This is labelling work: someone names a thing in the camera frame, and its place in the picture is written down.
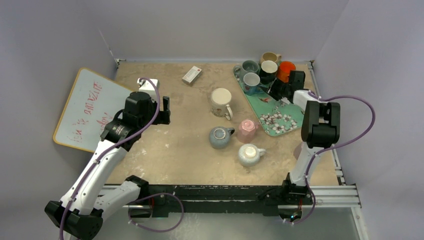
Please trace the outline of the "orange mug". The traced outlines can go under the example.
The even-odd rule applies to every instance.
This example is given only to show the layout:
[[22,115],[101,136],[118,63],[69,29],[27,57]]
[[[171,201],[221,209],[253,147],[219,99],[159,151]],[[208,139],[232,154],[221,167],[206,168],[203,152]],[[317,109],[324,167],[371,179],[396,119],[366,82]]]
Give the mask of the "orange mug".
[[283,83],[288,83],[291,71],[295,71],[295,70],[296,70],[296,66],[294,63],[290,61],[282,61],[279,64],[276,77]]

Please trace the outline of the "grey mug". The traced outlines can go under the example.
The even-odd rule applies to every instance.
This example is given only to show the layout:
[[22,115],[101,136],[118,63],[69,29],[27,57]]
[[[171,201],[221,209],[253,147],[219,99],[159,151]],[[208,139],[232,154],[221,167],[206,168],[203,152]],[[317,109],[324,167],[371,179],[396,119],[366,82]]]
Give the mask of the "grey mug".
[[253,60],[246,60],[242,64],[235,65],[233,67],[233,74],[242,80],[247,73],[257,74],[259,70],[260,66],[257,62]]

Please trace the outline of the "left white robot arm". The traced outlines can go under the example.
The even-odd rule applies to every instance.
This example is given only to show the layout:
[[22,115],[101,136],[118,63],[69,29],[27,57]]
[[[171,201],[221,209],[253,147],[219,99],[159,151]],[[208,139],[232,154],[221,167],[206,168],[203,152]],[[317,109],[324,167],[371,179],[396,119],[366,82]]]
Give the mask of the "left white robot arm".
[[124,205],[149,199],[149,183],[130,176],[111,192],[99,197],[117,164],[150,125],[170,123],[170,99],[153,100],[135,91],[125,100],[112,121],[106,124],[96,150],[73,186],[59,201],[49,201],[44,211],[59,227],[61,240],[92,240],[108,217]]

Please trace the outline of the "tan brown round mug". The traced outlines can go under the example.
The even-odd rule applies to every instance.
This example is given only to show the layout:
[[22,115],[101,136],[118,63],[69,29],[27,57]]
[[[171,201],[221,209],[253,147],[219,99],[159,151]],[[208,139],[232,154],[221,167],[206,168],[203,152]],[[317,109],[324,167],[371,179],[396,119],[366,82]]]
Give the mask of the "tan brown round mug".
[[259,64],[261,65],[265,61],[272,61],[278,64],[282,59],[282,55],[274,52],[265,52],[261,55]]

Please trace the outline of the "cream white mug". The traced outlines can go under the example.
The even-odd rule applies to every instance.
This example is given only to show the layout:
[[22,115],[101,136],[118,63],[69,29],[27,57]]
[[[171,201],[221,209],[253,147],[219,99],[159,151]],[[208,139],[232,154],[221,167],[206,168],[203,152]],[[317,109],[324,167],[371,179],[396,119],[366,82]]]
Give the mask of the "cream white mug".
[[216,88],[210,94],[211,113],[220,118],[232,120],[233,111],[230,103],[232,101],[232,94],[226,88]]

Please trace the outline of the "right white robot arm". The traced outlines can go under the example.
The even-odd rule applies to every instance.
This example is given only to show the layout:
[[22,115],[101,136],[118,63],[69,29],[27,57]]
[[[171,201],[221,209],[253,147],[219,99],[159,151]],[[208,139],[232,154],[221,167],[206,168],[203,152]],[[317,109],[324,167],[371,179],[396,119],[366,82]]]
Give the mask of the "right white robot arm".
[[288,82],[275,80],[267,93],[289,101],[303,111],[301,144],[295,167],[283,181],[280,196],[288,204],[308,194],[310,177],[320,162],[320,154],[340,139],[341,106],[337,102],[322,101],[304,88],[306,74],[291,70]]

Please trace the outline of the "blue mug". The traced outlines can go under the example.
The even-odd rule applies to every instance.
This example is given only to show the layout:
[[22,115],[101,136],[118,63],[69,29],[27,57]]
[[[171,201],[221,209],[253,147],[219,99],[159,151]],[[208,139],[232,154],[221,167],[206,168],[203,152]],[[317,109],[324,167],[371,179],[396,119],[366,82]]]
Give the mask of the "blue mug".
[[249,72],[243,76],[242,79],[242,89],[243,92],[248,95],[261,94],[264,91],[262,90],[262,85],[260,82],[260,76],[256,73]]

